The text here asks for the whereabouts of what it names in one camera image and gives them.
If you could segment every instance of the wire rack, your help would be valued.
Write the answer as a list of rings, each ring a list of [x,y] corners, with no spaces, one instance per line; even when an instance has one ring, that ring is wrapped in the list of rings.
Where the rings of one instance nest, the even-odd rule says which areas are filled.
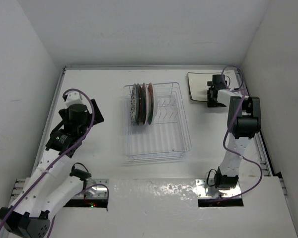
[[[178,83],[154,84],[157,115],[151,125],[131,126],[131,91],[124,87],[125,147],[130,161],[168,160],[182,157],[191,140]]]

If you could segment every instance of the black cable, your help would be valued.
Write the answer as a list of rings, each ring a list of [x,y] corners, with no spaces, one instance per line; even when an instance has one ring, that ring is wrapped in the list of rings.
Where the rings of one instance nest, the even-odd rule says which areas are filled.
[[[227,75],[225,75],[225,77],[228,77]],[[229,83],[228,83],[228,87],[230,86],[230,77],[228,77],[229,79]]]
[[[80,162],[76,162],[75,164],[73,164],[73,166],[72,166],[72,171],[75,169],[75,165],[82,165],[83,167],[84,167],[84,169],[86,169],[86,172],[88,172],[89,173],[89,171],[88,171],[88,169],[86,168],[86,166],[85,165],[83,165],[82,163],[80,163]]]
[[[208,174],[208,177],[207,177],[207,185],[208,185],[209,187],[213,187],[213,186],[215,186],[215,183],[214,183],[214,184],[212,184],[212,185],[209,185],[209,178],[210,178],[210,174],[211,174],[212,170],[214,170],[214,171],[215,171],[215,173],[217,173],[217,172],[218,172],[218,171],[217,171],[217,170],[215,170],[215,169],[211,169],[211,170],[209,171],[209,174]]]

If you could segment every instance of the robotic arm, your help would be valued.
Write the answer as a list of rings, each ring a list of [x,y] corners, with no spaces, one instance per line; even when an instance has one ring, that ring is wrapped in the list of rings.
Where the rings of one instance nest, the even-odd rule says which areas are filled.
[[[229,106],[227,126],[233,119],[242,96],[236,92],[229,91],[223,84],[221,75],[213,75],[212,82],[208,82],[208,107]],[[228,149],[244,155],[244,151],[250,140],[260,131],[261,114],[260,100],[258,97],[244,98],[233,127],[229,131]],[[226,151],[224,159],[217,169],[215,175],[215,188],[231,189],[237,185],[239,165],[242,160],[230,151]]]
[[[11,206],[19,201],[21,195],[43,173],[46,172],[47,174],[20,202],[4,225],[7,231],[23,238],[43,238],[55,214],[73,196],[85,189],[87,179],[91,177],[90,173],[74,169],[56,190],[50,192],[57,175],[64,165],[71,161],[75,150],[81,143],[47,171],[48,166],[85,134],[92,119],[92,114],[88,112],[87,106],[83,104],[80,93],[71,92],[64,97],[64,100],[67,108],[59,111],[62,121],[52,130],[38,167]],[[91,102],[95,111],[93,122],[93,125],[95,125],[103,122],[104,118],[95,100],[92,99]],[[0,209],[1,221],[9,212],[11,206]]]

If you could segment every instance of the white wall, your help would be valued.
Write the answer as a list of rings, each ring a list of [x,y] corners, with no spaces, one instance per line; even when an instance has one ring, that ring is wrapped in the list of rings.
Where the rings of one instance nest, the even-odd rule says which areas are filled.
[[[272,0],[243,63],[261,98],[262,131],[298,230],[298,0]]]
[[[59,71],[16,0],[0,0],[0,207],[30,175]]]
[[[18,0],[57,65],[241,63],[269,0]]]

